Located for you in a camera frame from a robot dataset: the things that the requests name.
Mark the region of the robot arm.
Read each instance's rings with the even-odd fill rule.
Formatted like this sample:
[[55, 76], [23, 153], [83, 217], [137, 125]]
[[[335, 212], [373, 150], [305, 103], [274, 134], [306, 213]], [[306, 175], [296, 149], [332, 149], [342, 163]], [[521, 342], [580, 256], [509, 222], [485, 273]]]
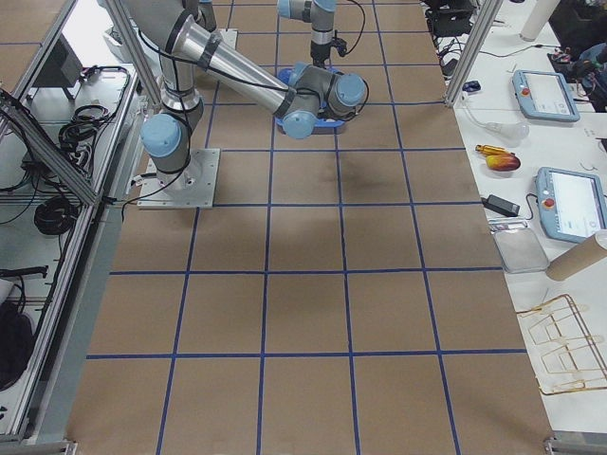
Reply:
[[125, 5], [161, 57], [211, 73], [270, 111], [289, 137], [311, 136], [322, 118], [350, 120], [366, 102], [368, 85], [357, 74], [299, 63], [287, 83], [279, 81], [224, 44], [219, 32], [211, 29], [212, 8], [198, 1], [127, 1]]
[[332, 49], [336, 49], [341, 57], [348, 51], [347, 43], [334, 28], [336, 8], [337, 4], [332, 0], [277, 1], [280, 17], [310, 25], [310, 57], [312, 64], [320, 68], [326, 68]]

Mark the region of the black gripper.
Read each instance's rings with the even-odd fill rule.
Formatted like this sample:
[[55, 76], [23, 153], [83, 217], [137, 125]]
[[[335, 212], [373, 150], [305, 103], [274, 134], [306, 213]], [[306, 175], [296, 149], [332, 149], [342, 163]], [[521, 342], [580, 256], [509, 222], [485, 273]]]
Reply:
[[347, 43], [336, 30], [313, 30], [310, 42], [310, 57], [312, 64], [325, 68], [325, 63], [330, 59], [331, 50], [335, 48], [340, 57], [347, 54]]

